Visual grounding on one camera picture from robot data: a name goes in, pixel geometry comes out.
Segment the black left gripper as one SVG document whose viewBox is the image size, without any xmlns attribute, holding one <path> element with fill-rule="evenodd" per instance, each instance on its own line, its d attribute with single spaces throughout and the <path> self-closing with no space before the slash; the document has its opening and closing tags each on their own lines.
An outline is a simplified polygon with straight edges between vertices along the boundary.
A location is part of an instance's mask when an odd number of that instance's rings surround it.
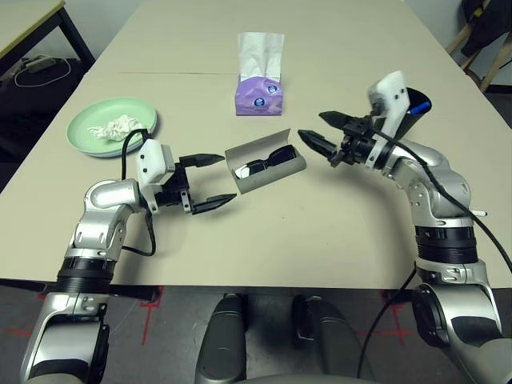
<svg viewBox="0 0 512 384">
<path fill-rule="evenodd" d="M 179 162 L 174 164 L 174 173 L 161 184 L 161 191 L 155 195 L 158 208 L 180 205 L 186 213 L 202 214 L 216 210 L 236 198 L 236 194 L 220 194 L 195 204 L 190 195 L 186 168 L 211 166 L 224 160 L 225 158 L 218 154 L 192 154 L 180 157 Z"/>
</svg>

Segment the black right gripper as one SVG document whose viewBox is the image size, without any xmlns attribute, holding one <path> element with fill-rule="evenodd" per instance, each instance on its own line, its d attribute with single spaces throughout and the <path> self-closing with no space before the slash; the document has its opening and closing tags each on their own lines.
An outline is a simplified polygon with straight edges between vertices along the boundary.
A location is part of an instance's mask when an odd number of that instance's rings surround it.
<svg viewBox="0 0 512 384">
<path fill-rule="evenodd" d="M 356 118 L 338 111 L 325 111 L 319 117 L 344 133 L 339 150 L 335 144 L 312 130 L 298 130 L 298 135 L 310 149 L 326 158 L 332 166 L 341 162 L 349 165 L 363 164 L 369 159 L 378 162 L 381 154 L 370 154 L 377 142 L 373 139 L 374 124 L 371 116 Z"/>
</svg>

